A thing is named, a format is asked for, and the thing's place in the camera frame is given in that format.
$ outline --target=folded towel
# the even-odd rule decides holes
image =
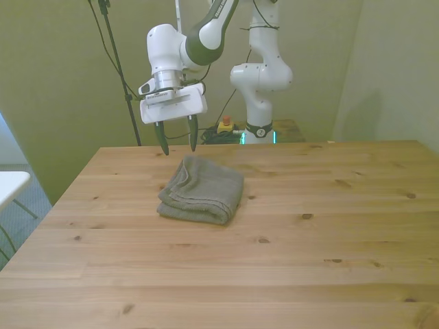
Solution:
[[[185,156],[158,197],[165,217],[225,225],[241,201],[244,177],[197,156]]]

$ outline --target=wooden table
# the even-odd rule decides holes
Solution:
[[[188,151],[99,150],[0,273],[0,328],[437,328],[428,149],[199,147],[246,176],[227,228],[156,214]]]

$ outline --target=cable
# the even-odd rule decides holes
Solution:
[[[246,63],[248,63],[248,60],[250,59],[250,55],[251,55],[251,54],[252,54],[252,50],[250,49],[250,51],[248,52],[248,55],[247,55]],[[224,111],[226,110],[227,105],[230,103],[230,101],[232,100],[233,96],[235,96],[235,93],[236,93],[237,91],[238,91],[237,89],[235,89],[235,90],[233,91],[232,95],[230,96],[230,98],[229,98],[228,101],[226,102],[226,105],[224,105],[224,107],[223,107],[221,113],[219,114],[219,117],[218,117],[218,119],[217,119],[217,122],[215,122],[215,125],[217,125],[218,122],[220,122],[220,119],[221,119],[221,117],[222,117]]]
[[[206,71],[206,74],[204,74],[204,77],[202,77],[200,80],[198,80],[198,81],[203,81],[204,79],[206,79],[206,77],[207,77],[207,75],[209,74],[209,71],[211,70],[211,66],[212,66],[212,64],[210,64],[209,65],[209,67],[207,68],[207,71]]]
[[[238,126],[233,126],[234,130],[238,130]],[[217,133],[217,125],[210,127],[201,135],[203,145],[212,144],[235,144],[241,139],[240,134],[233,134],[233,132],[220,132]]]
[[[96,12],[95,12],[95,8],[93,8],[93,5],[91,4],[91,0],[88,0],[88,4],[90,5],[91,11],[92,11],[92,13],[93,13],[93,16],[95,17],[95,22],[96,22],[96,25],[97,25],[97,29],[99,30],[99,35],[101,36],[101,41],[102,41],[102,45],[104,46],[105,53],[107,54],[108,59],[110,60],[111,64],[114,66],[114,68],[115,68],[117,74],[119,74],[119,76],[121,76],[121,73],[119,72],[119,70],[117,69],[117,66],[116,66],[116,64],[115,64],[115,61],[111,58],[111,55],[110,55],[110,53],[108,52],[107,46],[106,46],[106,44],[105,44],[104,35],[102,34],[101,25],[99,24],[99,20],[97,19]],[[139,99],[139,96],[137,96],[137,94],[136,94],[134,91],[132,91],[132,89],[131,89],[130,86],[126,83],[126,81],[125,81],[125,85],[127,86],[128,90],[134,95],[134,97],[135,97],[137,100],[140,100],[140,99]]]
[[[259,13],[259,15],[261,15],[261,17],[262,17],[263,21],[265,22],[265,24],[267,24],[267,28],[279,29],[279,26],[276,27],[276,26],[271,25],[269,22],[267,22],[267,20],[265,19],[265,17],[262,15],[261,11],[259,10],[258,5],[256,4],[255,0],[253,0],[253,3],[254,3],[254,7],[256,8],[257,12]]]
[[[201,128],[201,129],[199,129],[198,131],[200,131],[200,130],[208,130],[209,128]],[[190,132],[188,132],[188,133],[186,133],[186,134],[184,134],[184,135],[181,135],[181,136],[177,136],[177,137],[168,137],[168,136],[166,136],[165,135],[165,137],[166,137],[166,139],[179,139],[179,138],[183,138],[183,137],[186,137],[186,136],[189,136],[191,133]]]
[[[222,108],[222,111],[221,111],[221,113],[219,114],[218,119],[217,119],[217,121],[215,122],[215,125],[217,125],[218,122],[220,122],[220,119],[221,119],[221,117],[222,117],[224,111],[226,110],[227,105],[230,103],[230,101],[232,100],[233,96],[235,96],[235,94],[236,94],[237,91],[238,91],[237,89],[235,89],[235,90],[233,91],[233,93],[232,93],[232,95],[230,96],[230,98],[228,99],[226,105],[224,105],[224,107]]]

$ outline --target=wood knot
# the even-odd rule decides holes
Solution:
[[[325,263],[337,263],[337,264],[341,263],[342,261],[343,260],[341,260],[341,259],[325,259],[324,260]]]
[[[122,314],[127,315],[129,312],[131,312],[134,309],[134,307],[135,307],[134,304],[126,304],[123,307]]]
[[[303,214],[302,219],[312,219],[314,217],[313,214]]]
[[[348,188],[352,187],[352,185],[350,185],[346,180],[335,180],[335,182],[343,187],[348,187]]]
[[[267,238],[259,238],[258,242],[261,244],[267,244],[267,243],[271,243],[270,240],[268,240]]]
[[[372,261],[370,261],[370,262],[372,263],[373,266],[378,267],[378,268],[380,268],[380,267],[383,266],[381,263],[378,263],[378,262],[375,261],[375,260],[372,260]]]

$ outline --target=black cable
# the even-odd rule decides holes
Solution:
[[[233,126],[233,130],[238,130],[237,125]],[[213,144],[235,144],[241,140],[240,134],[233,134],[233,132],[220,132],[217,133],[217,125],[210,127],[201,135],[203,145]]]
[[[261,17],[262,17],[263,21],[265,22],[265,24],[267,24],[267,28],[279,29],[279,26],[273,26],[269,22],[267,22],[267,20],[265,19],[265,17],[262,15],[261,11],[259,10],[258,5],[256,4],[255,0],[253,0],[253,3],[254,3],[254,7],[256,8],[257,12],[259,13],[259,15],[261,15]]]
[[[96,22],[96,25],[97,25],[97,29],[99,30],[99,35],[101,36],[101,41],[102,41],[102,45],[104,46],[105,53],[107,54],[108,59],[110,60],[111,64],[114,66],[117,74],[119,74],[119,76],[120,76],[121,74],[120,74],[119,70],[117,69],[115,61],[111,58],[111,55],[108,52],[107,46],[105,44],[104,35],[102,34],[101,25],[99,24],[99,20],[97,19],[95,8],[93,8],[93,5],[91,4],[91,0],[88,0],[88,4],[90,5],[91,11],[93,13],[93,16],[95,17],[95,22]],[[127,88],[130,90],[130,92],[134,95],[134,97],[139,100],[139,96],[137,96],[137,94],[134,91],[132,91],[132,89],[126,83],[126,81],[125,81],[125,84],[126,84]]]
[[[236,94],[237,91],[238,91],[237,89],[235,89],[235,90],[233,91],[233,93],[232,93],[232,95],[230,96],[230,98],[228,99],[226,105],[224,105],[224,107],[222,108],[222,111],[221,111],[221,113],[219,114],[219,117],[218,117],[218,119],[217,119],[217,122],[215,122],[215,125],[217,125],[218,122],[220,122],[220,119],[221,119],[221,117],[222,117],[224,111],[226,110],[227,105],[230,103],[230,101],[232,100],[233,96],[235,96],[235,94]]]
[[[201,128],[198,131],[200,131],[200,130],[208,130],[208,129],[209,128]],[[186,134],[181,135],[181,136],[177,136],[177,137],[168,137],[166,135],[165,135],[165,137],[166,137],[166,139],[179,139],[179,138],[183,138],[183,137],[189,136],[190,134],[191,134],[190,132],[187,132]]]
[[[248,63],[248,60],[250,59],[250,55],[251,55],[251,54],[252,54],[252,50],[250,49],[250,51],[248,52],[248,55],[247,55],[246,63]],[[235,90],[233,91],[233,93],[232,93],[232,95],[230,96],[230,98],[228,99],[226,105],[224,105],[224,107],[223,107],[223,109],[222,109],[222,111],[221,111],[221,114],[219,115],[219,117],[218,117],[218,119],[217,119],[217,122],[215,122],[215,125],[217,125],[218,122],[220,122],[220,119],[221,119],[221,117],[222,117],[224,111],[226,110],[227,105],[230,103],[230,101],[232,100],[233,96],[235,96],[235,93],[236,93],[236,92],[237,92],[237,89],[235,89]]]
[[[207,71],[206,71],[206,74],[204,74],[204,77],[202,77],[200,80],[198,80],[198,81],[203,81],[204,79],[206,79],[206,77],[207,77],[207,75],[209,74],[209,71],[211,70],[211,66],[212,66],[212,64],[210,64],[209,65],[209,67],[207,68]]]
[[[96,23],[97,23],[97,26],[98,26],[98,29],[99,29],[99,34],[101,36],[103,44],[105,45],[104,37],[102,35],[102,30],[101,30],[101,28],[99,26],[99,21],[97,20],[95,10],[94,10],[94,8],[93,8],[93,6],[91,4],[91,0],[88,0],[88,4],[90,5],[90,7],[91,7],[91,9],[93,11],[93,16],[95,17],[95,20],[96,20]],[[126,101],[126,105],[128,107],[128,112],[130,113],[131,123],[132,123],[132,127],[133,127],[133,130],[134,130],[134,135],[136,136],[137,145],[138,146],[142,146],[142,142],[141,142],[140,134],[139,134],[139,129],[137,127],[136,117],[134,116],[134,111],[132,109],[132,104],[131,104],[132,95],[130,95],[128,93],[128,89],[127,89],[128,85],[126,84],[125,77],[123,76],[121,62],[119,60],[119,55],[117,53],[116,42],[115,42],[115,39],[114,39],[113,34],[112,34],[110,20],[108,19],[107,6],[109,5],[109,2],[108,2],[108,0],[98,0],[98,4],[99,4],[99,7],[101,9],[101,13],[104,16],[105,24],[106,24],[107,30],[108,30],[108,36],[110,37],[110,41],[111,41],[111,45],[112,45],[112,50],[113,50],[113,53],[115,55],[116,64],[112,60],[111,60],[111,62],[113,63],[114,66],[117,65],[117,67],[115,67],[115,68],[116,68],[116,71],[118,72],[118,74],[119,74],[119,76],[121,78],[123,92],[125,94],[125,101]],[[109,58],[111,58],[111,56],[110,56],[108,50],[106,49],[106,47],[105,47],[105,50],[106,50],[106,53],[109,56]]]

